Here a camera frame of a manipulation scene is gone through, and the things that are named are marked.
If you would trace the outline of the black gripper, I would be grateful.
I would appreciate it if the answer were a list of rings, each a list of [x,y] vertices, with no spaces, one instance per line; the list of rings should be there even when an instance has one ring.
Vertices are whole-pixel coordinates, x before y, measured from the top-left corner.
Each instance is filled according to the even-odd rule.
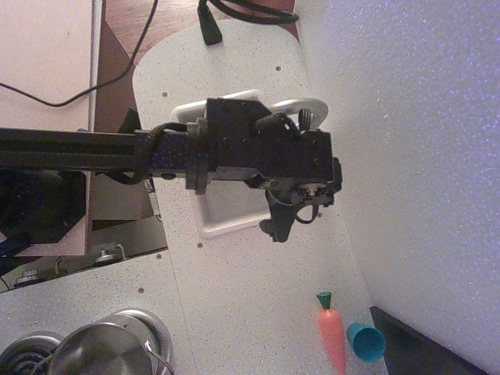
[[[259,228],[273,242],[288,240],[305,203],[334,203],[341,190],[341,168],[329,133],[292,130],[290,120],[259,101],[210,98],[205,118],[211,135],[209,179],[268,189],[270,218],[261,220]]]

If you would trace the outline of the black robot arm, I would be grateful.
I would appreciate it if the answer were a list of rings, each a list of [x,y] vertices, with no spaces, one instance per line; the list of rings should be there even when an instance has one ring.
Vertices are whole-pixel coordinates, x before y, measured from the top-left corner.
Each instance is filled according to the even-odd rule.
[[[262,231],[285,242],[306,206],[334,203],[339,160],[311,109],[297,118],[257,100],[210,98],[190,123],[106,134],[47,130],[1,131],[2,254],[60,241],[84,215],[85,173],[125,185],[150,177],[182,178],[197,195],[215,180],[263,190],[270,218]]]

